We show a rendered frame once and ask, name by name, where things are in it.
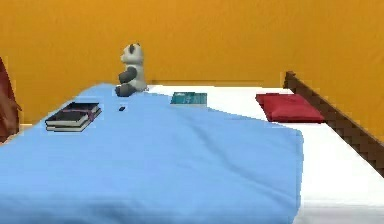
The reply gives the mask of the teal book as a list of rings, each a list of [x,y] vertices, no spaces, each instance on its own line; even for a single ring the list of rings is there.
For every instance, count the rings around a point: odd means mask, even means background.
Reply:
[[[198,92],[174,92],[171,104],[206,105],[207,94]]]

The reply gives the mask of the light blue blanket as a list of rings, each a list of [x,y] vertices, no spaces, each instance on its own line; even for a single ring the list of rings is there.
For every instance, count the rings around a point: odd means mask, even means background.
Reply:
[[[292,224],[298,130],[109,84],[79,100],[102,110],[82,132],[37,124],[0,146],[0,224]]]

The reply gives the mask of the panda soft toy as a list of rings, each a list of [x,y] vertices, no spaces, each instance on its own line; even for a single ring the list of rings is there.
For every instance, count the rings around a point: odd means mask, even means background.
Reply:
[[[125,70],[118,75],[120,84],[115,87],[118,97],[129,97],[147,89],[144,76],[144,54],[139,43],[127,45],[121,55]]]

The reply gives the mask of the red pillow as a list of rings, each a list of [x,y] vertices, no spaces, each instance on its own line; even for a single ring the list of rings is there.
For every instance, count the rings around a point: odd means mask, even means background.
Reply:
[[[323,123],[323,115],[298,94],[257,94],[256,101],[269,122]]]

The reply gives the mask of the black book stack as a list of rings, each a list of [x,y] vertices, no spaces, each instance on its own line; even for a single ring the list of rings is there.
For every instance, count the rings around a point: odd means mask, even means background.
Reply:
[[[46,130],[82,132],[101,112],[98,103],[71,102],[45,120]]]

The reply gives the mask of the white bed with brown headboard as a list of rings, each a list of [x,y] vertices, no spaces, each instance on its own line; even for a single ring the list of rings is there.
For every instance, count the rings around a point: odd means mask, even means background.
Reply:
[[[165,95],[171,104],[172,92],[157,85],[144,93]],[[206,92],[205,108],[268,122],[253,88],[208,87]],[[384,224],[384,177],[368,162],[324,124],[278,125],[303,137],[300,206],[292,224]]]

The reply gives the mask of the reddish brown chair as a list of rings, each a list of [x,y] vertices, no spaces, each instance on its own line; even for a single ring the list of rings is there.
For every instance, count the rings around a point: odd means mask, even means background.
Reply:
[[[20,105],[16,102],[12,84],[0,57],[0,143],[19,132]]]

